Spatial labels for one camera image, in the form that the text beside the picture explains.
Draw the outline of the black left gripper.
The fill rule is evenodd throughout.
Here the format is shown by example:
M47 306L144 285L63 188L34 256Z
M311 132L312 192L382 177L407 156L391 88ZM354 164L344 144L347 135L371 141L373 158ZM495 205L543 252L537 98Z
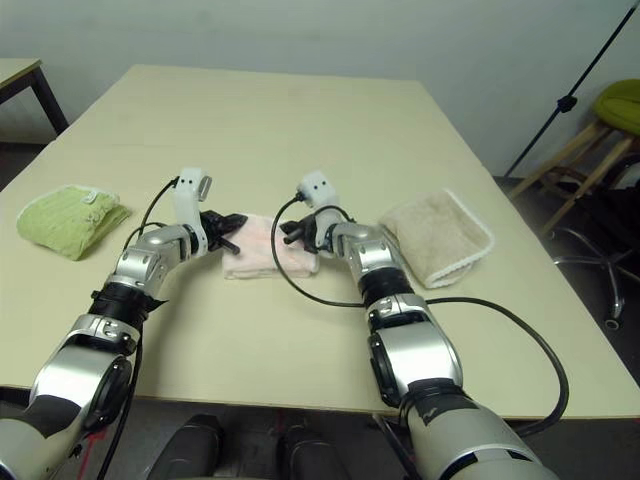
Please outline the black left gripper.
M200 221L207 240L207 250L215 251L225 248L232 255L239 255L241 249L238 245L228 241L225 235L241 229L247 222L248 217L243 214L233 213L221 215L213 210L200 213Z

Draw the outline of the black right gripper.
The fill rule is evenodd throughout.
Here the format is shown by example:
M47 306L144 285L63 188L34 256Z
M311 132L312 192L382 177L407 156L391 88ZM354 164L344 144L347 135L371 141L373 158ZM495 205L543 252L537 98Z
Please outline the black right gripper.
M309 253L318 252L316 243L317 221L315 217L304 217L299 221L283 222L279 225L279 228L285 235L283 242L286 245L300 241L305 251Z

